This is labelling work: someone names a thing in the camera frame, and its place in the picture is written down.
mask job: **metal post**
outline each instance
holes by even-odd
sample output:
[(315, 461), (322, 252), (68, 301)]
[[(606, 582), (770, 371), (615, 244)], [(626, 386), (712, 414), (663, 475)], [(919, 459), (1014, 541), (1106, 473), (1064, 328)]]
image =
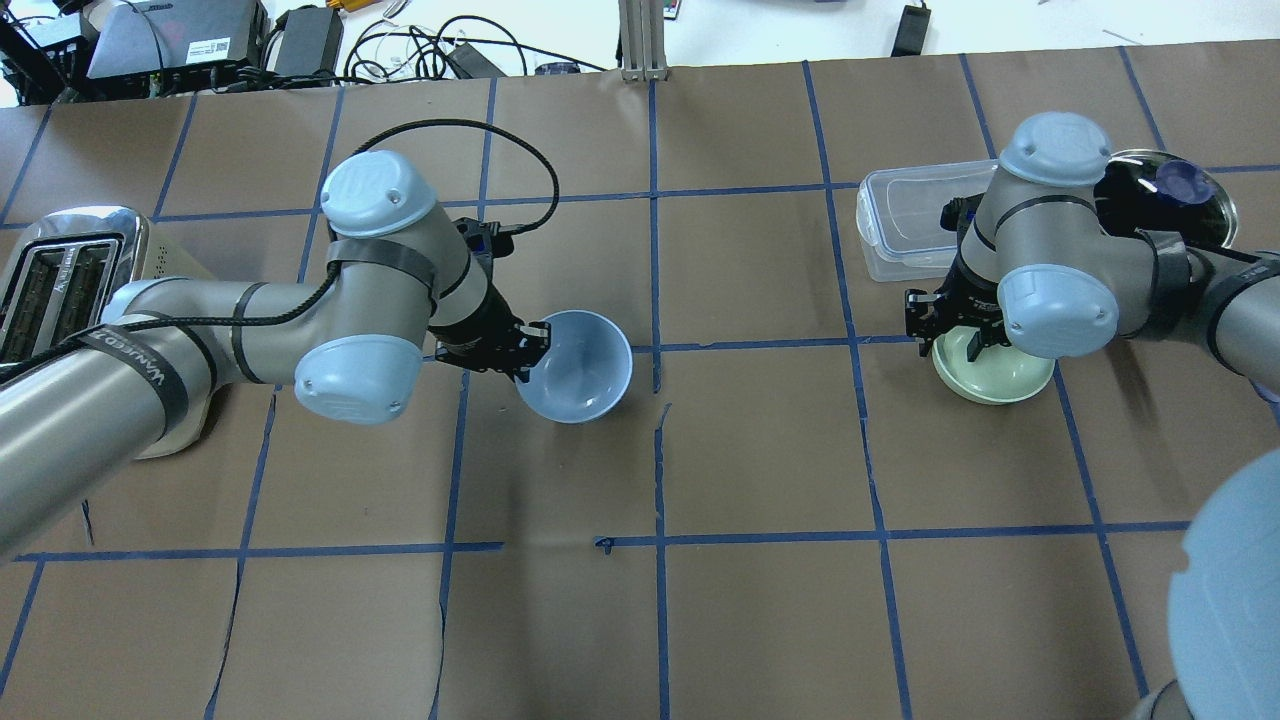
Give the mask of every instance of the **metal post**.
[(618, 0), (622, 79), (667, 79), (660, 0)]

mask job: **bowl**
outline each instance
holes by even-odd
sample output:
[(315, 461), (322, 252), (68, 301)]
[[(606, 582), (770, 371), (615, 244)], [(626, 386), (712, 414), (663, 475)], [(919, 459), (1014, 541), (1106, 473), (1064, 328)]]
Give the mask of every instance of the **bowl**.
[(1016, 347), (987, 347), (970, 363), (966, 351), (975, 332), (978, 328), (952, 328), (933, 343), (933, 368), (960, 397), (983, 405), (1009, 405), (1042, 391), (1053, 377), (1053, 360)]
[(525, 405), (557, 423), (595, 420), (613, 409), (631, 384), (631, 343), (618, 325), (590, 310), (563, 310), (544, 318), (552, 346), (516, 382)]

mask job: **grid of tape lines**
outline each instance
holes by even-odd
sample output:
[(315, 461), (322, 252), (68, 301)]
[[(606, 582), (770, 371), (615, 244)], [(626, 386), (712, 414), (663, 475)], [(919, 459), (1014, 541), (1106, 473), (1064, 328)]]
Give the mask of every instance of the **grid of tape lines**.
[[(1139, 82), (1138, 76), (1133, 70), (1133, 64), (1130, 63), (1129, 55), (1124, 49), (1116, 50), (1123, 59), (1125, 70), (1128, 72), (1128, 79), (1132, 83), (1133, 92), (1135, 94), (1139, 105), (1143, 110), (1144, 122), (1148, 124), (1152, 136), (1156, 140), (1157, 147), (1164, 150), (1165, 143), (1161, 137), (1158, 118), (1152, 113), (1147, 104), (1143, 94), (1143, 87)], [(988, 128), (987, 119), (983, 111), (982, 97), (973, 81), (973, 73), (970, 70), (970, 61), (965, 56), (959, 56), (959, 63), (964, 70), (964, 76), (968, 81), (968, 90), (973, 100), (973, 111), (975, 113), (979, 127), (982, 128), (983, 141), (987, 147), (987, 152), (993, 158), (996, 155), (997, 147), (993, 143), (992, 133)], [(1129, 662), (1132, 665), (1133, 684), (1134, 684), (1134, 697), (1139, 693), (1146, 693), (1149, 689), (1148, 676), (1143, 669), (1143, 659), (1138, 651), (1138, 644), (1134, 639), (1133, 630), (1130, 626), (1130, 620), (1125, 605), (1124, 591), (1120, 583), (1120, 578), (1116, 570), (1116, 564), (1112, 559), (1108, 538), (1121, 533), (1176, 533), (1184, 530), (1188, 525), (1185, 520), (1174, 521), (1146, 521), (1146, 523), (1106, 523), (1103, 520), (1102, 512), (1098, 506), (1098, 500), (1096, 497), (1091, 475), (1089, 475), (1089, 462), (1085, 456), (1084, 448), (1082, 447), (1080, 437), (1076, 429), (1075, 419), (1071, 411), (1071, 398), (1068, 392), (1066, 382), (1062, 378), (1061, 372), (1055, 374), (1053, 383), (1047, 389), (1047, 392), (1056, 392), (1064, 418), (1066, 421), (1066, 428), (1070, 434), (1071, 445), (1074, 448), (1079, 479), (1080, 479), (1080, 492), (1085, 496), (1088, 502), (1089, 515), (1092, 518), (1091, 523), (1085, 524), (1068, 524), (1068, 525), (1033, 525), (1033, 527), (983, 527), (983, 528), (891, 528), (887, 525), (884, 519), (884, 512), (881, 506), (879, 497), (877, 495), (876, 487), (876, 459), (873, 457), (872, 443), (868, 439), (868, 409), (867, 400), (863, 392), (863, 368), (860, 361), (860, 354), (865, 352), (865, 347), (877, 343), (905, 343), (910, 342), (910, 338), (904, 336), (869, 336), (859, 334), (856, 331), (858, 320), (858, 307), (851, 306), (850, 302), (850, 281), (845, 275), (845, 252), (849, 249), (856, 247), (856, 243), (850, 242), (850, 238), (845, 238), (841, 242), (841, 232), (844, 225), (837, 218), (837, 204), (836, 193), (838, 191), (845, 191), (850, 188), (856, 188), (856, 182), (833, 182), (832, 170), (828, 163), (828, 138), (829, 131), (824, 131), (823, 118), (824, 115), (819, 111), (822, 106), (823, 97), (815, 90), (814, 73), (808, 63), (803, 63), (801, 74), (805, 83), (805, 92), (809, 102), (809, 115), (812, 118), (812, 124), (804, 128), (795, 128), (796, 133), (813, 133), (818, 146), (818, 155), (822, 165), (822, 182), (809, 183), (809, 184), (795, 184), (795, 186), (754, 186), (754, 187), (730, 187), (730, 188), (714, 188), (714, 190), (659, 190), (658, 169), (662, 158), (659, 156), (659, 142), (658, 142), (658, 100), (659, 94), (655, 91), (654, 86), (648, 88), (648, 132), (649, 132), (649, 190), (646, 192), (622, 192), (622, 193), (602, 193), (602, 195), (573, 195), (566, 196), (563, 200), (566, 204), (575, 202), (594, 202), (594, 201), (608, 201), (608, 200), (648, 200), (649, 213), (650, 213), (650, 273), (652, 273), (652, 338), (644, 345), (635, 345), (634, 350), (637, 356), (650, 356), (653, 360), (653, 382), (654, 389), (657, 389), (658, 383), (662, 377), (662, 361), (664, 354), (675, 352), (713, 352), (713, 351), (732, 351), (737, 348), (771, 348), (771, 347), (847, 347), (849, 350), (849, 363), (851, 372), (851, 382), (855, 386), (855, 396), (859, 410), (860, 427), (849, 428), (851, 433), (861, 433), (865, 471), (869, 478), (869, 495), (870, 506), (874, 520), (873, 529), (861, 530), (823, 530), (823, 532), (781, 532), (781, 533), (742, 533), (742, 534), (668, 534), (666, 528), (666, 511), (664, 511), (664, 489), (663, 489), (663, 450), (664, 450), (664, 428), (659, 423), (654, 428), (654, 503), (657, 507), (655, 524), (652, 534), (646, 536), (620, 536), (620, 537), (582, 537), (580, 538), (584, 544), (594, 544), (599, 552), (626, 552), (623, 548), (652, 548), (655, 559), (655, 588), (657, 588), (657, 657), (653, 657), (653, 662), (657, 665), (658, 687), (655, 698), (657, 712), (659, 717), (667, 719), (672, 716), (681, 716), (681, 708), (672, 705), (671, 698), (671, 667), (668, 662), (668, 623), (667, 623), (667, 548), (673, 546), (712, 546), (712, 544), (765, 544), (765, 543), (870, 543), (878, 547), (879, 553), (879, 577), (874, 579), (882, 584), (884, 594), (884, 606), (887, 610), (887, 623), (890, 632), (890, 646), (892, 648), (892, 665), (896, 674), (897, 682), (897, 697), (900, 702), (900, 711), (904, 717), (913, 716), (911, 708), (911, 657), (908, 657), (904, 651), (902, 643), (902, 629), (900, 626), (901, 620), (897, 611), (897, 594), (895, 588), (895, 574), (893, 562), (891, 560), (891, 548), (896, 541), (904, 539), (922, 539), (922, 538), (1009, 538), (1009, 537), (1030, 537), (1030, 536), (1091, 536), (1096, 537), (1097, 546), (1102, 556), (1102, 562), (1106, 568), (1107, 582), (1110, 584), (1111, 594), (1114, 598), (1115, 611), (1119, 619), (1119, 628), (1124, 635), (1124, 646), (1128, 652)], [(498, 99), (498, 81), (492, 81), (489, 83), (488, 94), (488, 108), (486, 119), (494, 122), (495, 104)], [(344, 90), (334, 91), (337, 95), (337, 102), (334, 108), (334, 115), (329, 127), (328, 145), (324, 149), (323, 172), (321, 179), (328, 173), (332, 163), (335, 161), (334, 158), (334, 140), (338, 135), (339, 120), (343, 114), (344, 104)], [(188, 131), (192, 124), (192, 118), (196, 113), (196, 106), (205, 102), (218, 102), (218, 99), (211, 97), (198, 97), (189, 104), (187, 110), (182, 132), (178, 140), (178, 149), (169, 167), (168, 176), (165, 178), (164, 188), (161, 190), (159, 202), (155, 208), (155, 219), (157, 222), (175, 222), (175, 220), (201, 220), (201, 219), (227, 219), (227, 218), (266, 218), (266, 217), (283, 217), (283, 215), (307, 215), (310, 218), (307, 228), (306, 249), (302, 254), (302, 263), (298, 269), (298, 278), (303, 277), (306, 273), (307, 258), (311, 251), (311, 243), (316, 236), (317, 223), (321, 222), (319, 213), (319, 183), (315, 188), (315, 202), (311, 208), (282, 208), (279, 210), (270, 211), (246, 211), (246, 213), (219, 213), (209, 215), (169, 215), (166, 217), (164, 210), (165, 195), (169, 191), (170, 181), (178, 167), (178, 160), (183, 150), (183, 143), (187, 141)], [(36, 154), (36, 149), (41, 142), (41, 136), (45, 133), (46, 126), (49, 123), (50, 113), (44, 115), (40, 124), (40, 129), (36, 132), (35, 141), (32, 142), (31, 150), (26, 154), (22, 168), (18, 170), (18, 178), (10, 192), (3, 213), (0, 213), (0, 229), (20, 229), (24, 227), (22, 223), (8, 223), (8, 215), (14, 205), (14, 200), (22, 186), (23, 174), (27, 172), (32, 158)], [(493, 208), (495, 205), (536, 205), (544, 202), (545, 197), (518, 197), (518, 199), (490, 199), (489, 195), (489, 159), (492, 152), (492, 138), (485, 137), (483, 146), (484, 165), (480, 176), (480, 190), (479, 196), (474, 200), (458, 200), (447, 202), (447, 206), (453, 208), (475, 208), (479, 217), (483, 219), (486, 208)], [(1277, 173), (1280, 172), (1280, 165), (1221, 165), (1211, 167), (1215, 173)], [(785, 340), (785, 341), (741, 341), (741, 342), (719, 342), (714, 345), (696, 345), (696, 343), (663, 343), (662, 332), (659, 324), (659, 205), (667, 197), (680, 197), (680, 196), (714, 196), (714, 195), (750, 195), (750, 193), (787, 193), (787, 192), (820, 192), (823, 193), (827, 210), (827, 227), (829, 231), (831, 252), (833, 254), (835, 268), (836, 268), (836, 281), (838, 284), (840, 306), (842, 311), (842, 319), (845, 324), (846, 333), (837, 337), (814, 337), (814, 338), (797, 338), (797, 340)], [(259, 461), (256, 465), (256, 473), (253, 477), (253, 484), (250, 493), (250, 503), (246, 511), (243, 523), (243, 536), (238, 547), (227, 548), (214, 548), (214, 550), (157, 550), (157, 551), (104, 551), (104, 552), (32, 552), (23, 555), (18, 559), (20, 564), (26, 564), (32, 568), (29, 585), (24, 597), (22, 611), (18, 616), (17, 626), (13, 629), (12, 641), (8, 644), (8, 651), (4, 659), (4, 665), (0, 667), (0, 693), (9, 680), (10, 671), (13, 670), (15, 657), (20, 653), (23, 647), (23, 632), (27, 624), (28, 616), (31, 614), (32, 605), (41, 592), (41, 578), (44, 571), (51, 564), (59, 562), (109, 562), (114, 560), (186, 560), (186, 559), (227, 559), (237, 560), (238, 570), (242, 574), (244, 570), (244, 564), (250, 559), (265, 559), (265, 557), (306, 557), (306, 556), (375, 556), (375, 555), (438, 555), (442, 559), (442, 573), (440, 573), (440, 606), (443, 612), (448, 612), (449, 607), (449, 589), (451, 589), (451, 574), (453, 569), (453, 559), (457, 553), (472, 553), (472, 552), (502, 552), (502, 542), (457, 542), (457, 515), (458, 515), (458, 497), (460, 486), (463, 465), (463, 441), (467, 432), (467, 409), (468, 409), (468, 396), (471, 393), (471, 378), (467, 374), (462, 374), (462, 382), (460, 388), (460, 401), (456, 419), (456, 434), (453, 437), (453, 462), (451, 474), (451, 487), (448, 495), (448, 519), (445, 525), (444, 542), (442, 543), (422, 543), (422, 544), (396, 544), (396, 546), (355, 546), (355, 547), (287, 547), (287, 548), (264, 548), (264, 547), (251, 547), (250, 537), (253, 529), (256, 503), (260, 495), (260, 488), (262, 483), (264, 466), (266, 462), (268, 454), (270, 451), (270, 430), (275, 421), (275, 409), (276, 404), (273, 396), (270, 404), (270, 410), (265, 418), (264, 428), (264, 441), (259, 454)], [(1280, 421), (1280, 410), (1272, 409), (1277, 421)], [(448, 647), (445, 646), (445, 665), (449, 662)], [(1151, 678), (1151, 682), (1158, 682), (1160, 678)], [(206, 715), (212, 716), (216, 712), (216, 689), (214, 696), (210, 698), (209, 706), (206, 708)], [(438, 715), (435, 707), (431, 708), (431, 717)]]

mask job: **clear plastic food container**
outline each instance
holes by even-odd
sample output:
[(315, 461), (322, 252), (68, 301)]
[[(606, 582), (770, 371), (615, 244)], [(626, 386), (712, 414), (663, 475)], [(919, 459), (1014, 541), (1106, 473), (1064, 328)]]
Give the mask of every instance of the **clear plastic food container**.
[(941, 278), (956, 254), (938, 219), (952, 197), (987, 190), (995, 160), (876, 170), (858, 190), (858, 232), (867, 272), (878, 282)]

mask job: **light blue bowl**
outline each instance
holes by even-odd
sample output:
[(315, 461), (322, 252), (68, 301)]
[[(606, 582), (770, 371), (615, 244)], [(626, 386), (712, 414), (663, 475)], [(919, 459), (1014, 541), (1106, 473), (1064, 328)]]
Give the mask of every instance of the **light blue bowl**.
[(604, 315), (563, 310), (545, 318), (552, 347), (516, 391), (548, 420), (589, 423), (622, 400), (631, 384), (631, 343)]

